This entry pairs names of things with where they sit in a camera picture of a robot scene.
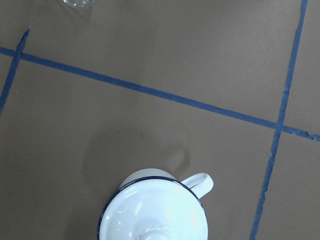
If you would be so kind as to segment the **clear plastic funnel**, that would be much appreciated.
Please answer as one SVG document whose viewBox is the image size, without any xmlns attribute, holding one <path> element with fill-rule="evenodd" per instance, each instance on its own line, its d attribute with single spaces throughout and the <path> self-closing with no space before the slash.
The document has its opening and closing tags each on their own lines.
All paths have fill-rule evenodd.
<svg viewBox="0 0 320 240">
<path fill-rule="evenodd" d="M 97 0 L 62 0 L 62 1 L 72 8 L 83 9 L 91 6 Z"/>
</svg>

